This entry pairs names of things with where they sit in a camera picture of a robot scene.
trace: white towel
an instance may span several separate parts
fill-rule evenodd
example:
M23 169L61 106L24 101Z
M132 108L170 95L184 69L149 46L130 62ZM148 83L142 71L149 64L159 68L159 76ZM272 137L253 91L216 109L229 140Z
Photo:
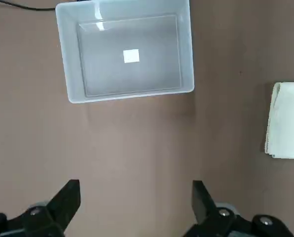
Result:
M294 158L294 82L274 85L265 152L273 158Z

